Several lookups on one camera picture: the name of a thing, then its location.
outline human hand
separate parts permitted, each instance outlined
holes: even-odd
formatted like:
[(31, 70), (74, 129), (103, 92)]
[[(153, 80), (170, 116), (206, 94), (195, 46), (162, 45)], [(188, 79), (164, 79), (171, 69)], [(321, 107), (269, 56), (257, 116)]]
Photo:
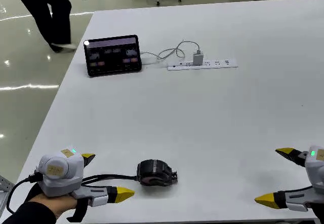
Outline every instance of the human hand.
[(72, 196), (49, 198), (44, 194), (33, 197), (29, 202), (37, 202), (48, 207), (58, 219), (65, 211), (75, 209), (77, 200)]

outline sticker label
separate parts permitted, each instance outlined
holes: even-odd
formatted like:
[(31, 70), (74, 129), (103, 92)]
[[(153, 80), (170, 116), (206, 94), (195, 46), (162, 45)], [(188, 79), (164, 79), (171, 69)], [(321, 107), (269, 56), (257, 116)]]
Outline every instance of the sticker label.
[(67, 157), (71, 157), (73, 156), (74, 154), (69, 150), (69, 149), (65, 149), (65, 150), (61, 150), (61, 152)]
[(64, 171), (63, 167), (48, 165), (46, 170), (46, 175), (63, 176), (63, 171)]
[(324, 150), (318, 150), (316, 160), (324, 161)]

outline tablet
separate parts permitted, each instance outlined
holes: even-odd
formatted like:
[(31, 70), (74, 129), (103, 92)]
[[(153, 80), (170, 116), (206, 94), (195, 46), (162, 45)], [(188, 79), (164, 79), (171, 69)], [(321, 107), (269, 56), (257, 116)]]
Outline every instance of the tablet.
[(136, 35), (84, 41), (88, 74), (91, 77), (142, 69)]

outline power outlet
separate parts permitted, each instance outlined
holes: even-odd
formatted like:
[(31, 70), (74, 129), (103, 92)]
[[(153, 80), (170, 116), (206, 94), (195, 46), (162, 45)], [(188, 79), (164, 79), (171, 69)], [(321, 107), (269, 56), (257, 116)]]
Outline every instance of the power outlet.
[(236, 59), (215, 59), (204, 60), (203, 65), (194, 66), (193, 62), (184, 62), (177, 65), (169, 65), (168, 70), (191, 70), (191, 69), (211, 69), (211, 68), (237, 68)]

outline black sleeve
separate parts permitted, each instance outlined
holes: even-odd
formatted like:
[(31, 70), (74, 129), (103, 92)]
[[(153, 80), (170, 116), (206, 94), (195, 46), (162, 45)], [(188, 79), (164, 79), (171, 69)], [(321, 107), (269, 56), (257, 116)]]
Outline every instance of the black sleeve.
[(15, 214), (10, 216), (3, 224), (55, 224), (54, 213), (37, 202), (26, 202), (22, 204)]

